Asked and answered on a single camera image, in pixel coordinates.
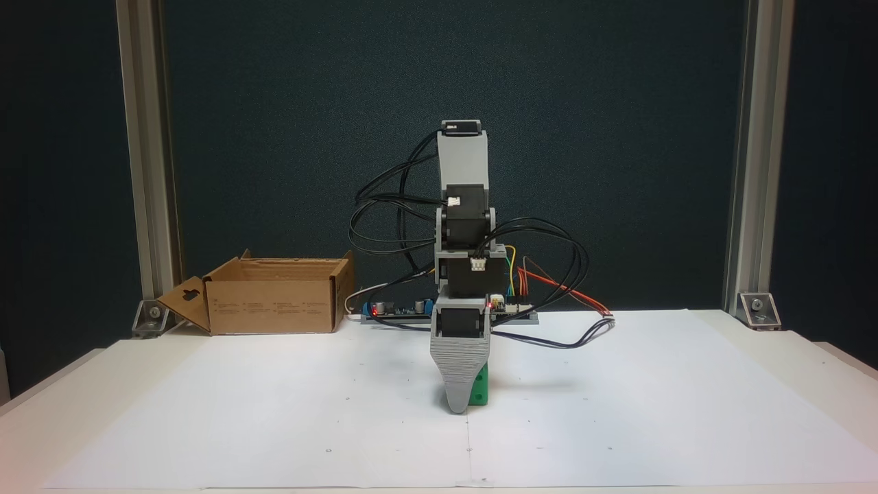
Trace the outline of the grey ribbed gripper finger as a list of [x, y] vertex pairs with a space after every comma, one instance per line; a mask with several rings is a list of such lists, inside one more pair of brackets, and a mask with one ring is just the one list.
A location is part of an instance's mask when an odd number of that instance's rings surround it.
[[490, 348], [489, 338], [431, 338], [430, 356], [441, 373], [452, 413], [463, 414], [470, 405], [487, 404]]

